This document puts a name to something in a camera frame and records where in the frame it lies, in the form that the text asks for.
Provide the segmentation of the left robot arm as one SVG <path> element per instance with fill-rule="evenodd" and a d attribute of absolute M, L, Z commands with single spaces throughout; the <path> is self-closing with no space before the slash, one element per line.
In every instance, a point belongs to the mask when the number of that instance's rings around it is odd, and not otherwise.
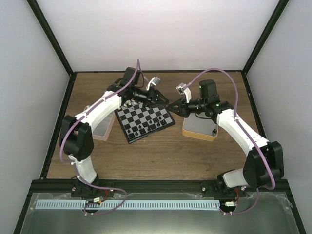
<path fill-rule="evenodd" d="M 98 125 L 127 101 L 134 100 L 147 107 L 164 106 L 169 102 L 155 88 L 160 81 L 158 77 L 153 77 L 146 88 L 139 88 L 137 83 L 141 75 L 139 69 L 128 67 L 123 77 L 108 86 L 94 104 L 74 117 L 67 115 L 62 120 L 59 158 L 62 162 L 69 162 L 75 167 L 77 179 L 84 183 L 82 190 L 89 197 L 96 196 L 100 187 L 95 182 L 97 173 L 91 160 L 94 148 L 93 132 Z"/>

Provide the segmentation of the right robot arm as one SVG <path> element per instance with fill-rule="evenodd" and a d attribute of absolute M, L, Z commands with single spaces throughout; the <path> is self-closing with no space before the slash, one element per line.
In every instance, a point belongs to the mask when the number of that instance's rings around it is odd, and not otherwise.
<path fill-rule="evenodd" d="M 284 176 L 282 146 L 254 131 L 237 114 L 236 107 L 227 101 L 220 101 L 216 83 L 212 79 L 199 83 L 200 98 L 192 98 L 190 89 L 184 83 L 176 89 L 182 98 L 169 105 L 171 112 L 181 117 L 204 113 L 235 140 L 247 157 L 243 168 L 220 175 L 217 192 L 221 196 L 228 196 L 238 186 L 273 190 L 276 181 Z"/>

